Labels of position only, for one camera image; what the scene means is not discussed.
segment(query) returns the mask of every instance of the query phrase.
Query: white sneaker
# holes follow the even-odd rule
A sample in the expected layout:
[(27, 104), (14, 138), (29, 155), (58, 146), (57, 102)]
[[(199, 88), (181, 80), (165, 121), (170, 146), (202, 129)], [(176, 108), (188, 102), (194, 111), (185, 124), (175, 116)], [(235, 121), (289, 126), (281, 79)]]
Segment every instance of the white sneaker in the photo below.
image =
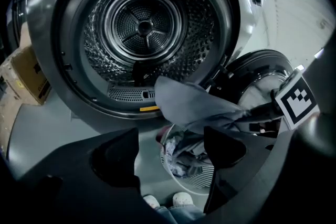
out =
[(143, 199), (150, 205), (153, 209), (160, 207), (158, 200), (153, 195), (147, 195)]
[(174, 206), (193, 205), (193, 198), (188, 193), (176, 193), (173, 196)]

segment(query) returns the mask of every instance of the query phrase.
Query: stainless steel drum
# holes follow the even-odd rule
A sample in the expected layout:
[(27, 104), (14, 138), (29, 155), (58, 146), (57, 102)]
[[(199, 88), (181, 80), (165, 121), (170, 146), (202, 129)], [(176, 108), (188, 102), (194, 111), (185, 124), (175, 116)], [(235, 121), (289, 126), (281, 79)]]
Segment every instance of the stainless steel drum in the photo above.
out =
[[(160, 115), (158, 76), (211, 85), (238, 56), (263, 0), (27, 0), (38, 60), (64, 102), (98, 131)], [(124, 126), (132, 126), (130, 121)]]

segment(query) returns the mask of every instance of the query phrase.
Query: dryer drum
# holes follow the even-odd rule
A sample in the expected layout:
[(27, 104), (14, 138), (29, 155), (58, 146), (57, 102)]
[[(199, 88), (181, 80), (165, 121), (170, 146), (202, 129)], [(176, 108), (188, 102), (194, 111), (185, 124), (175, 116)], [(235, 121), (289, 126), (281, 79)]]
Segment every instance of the dryer drum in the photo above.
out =
[(209, 0), (97, 0), (84, 27), (83, 45), (94, 70), (116, 86), (134, 86), (139, 61), (144, 86), (159, 75), (181, 81), (219, 42)]
[(158, 76), (205, 87), (227, 62), (240, 23), (232, 2), (57, 0), (54, 58), (68, 87), (91, 107), (153, 118), (159, 111), (142, 108), (155, 106)]

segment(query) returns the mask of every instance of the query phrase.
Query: gray cloth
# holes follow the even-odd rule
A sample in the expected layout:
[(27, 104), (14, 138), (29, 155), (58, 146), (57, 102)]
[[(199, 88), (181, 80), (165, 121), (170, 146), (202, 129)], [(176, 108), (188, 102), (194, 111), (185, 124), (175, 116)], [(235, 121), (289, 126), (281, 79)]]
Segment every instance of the gray cloth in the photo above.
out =
[(180, 178), (200, 174), (202, 166), (211, 165), (204, 150), (205, 126), (238, 131), (235, 121), (249, 114), (197, 85), (166, 77), (156, 81), (155, 101), (167, 120), (189, 130), (172, 134), (164, 145), (169, 168)]
[(155, 102), (167, 120), (197, 134), (204, 134), (205, 126), (238, 131), (235, 121), (249, 115), (248, 110), (210, 95), (199, 86), (162, 76), (155, 83)]
[(204, 149), (203, 135), (175, 132), (165, 142), (165, 156), (174, 176), (187, 178), (202, 173), (203, 166), (212, 165)]

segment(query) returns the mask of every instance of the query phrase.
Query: dryer door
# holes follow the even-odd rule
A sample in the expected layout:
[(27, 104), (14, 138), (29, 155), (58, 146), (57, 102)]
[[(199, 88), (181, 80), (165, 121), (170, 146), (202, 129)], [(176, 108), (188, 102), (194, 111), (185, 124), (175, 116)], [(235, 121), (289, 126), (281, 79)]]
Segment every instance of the dryer door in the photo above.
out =
[(278, 51), (253, 51), (229, 64), (210, 94), (252, 109), (269, 103), (271, 91), (278, 89), (292, 71), (289, 60)]

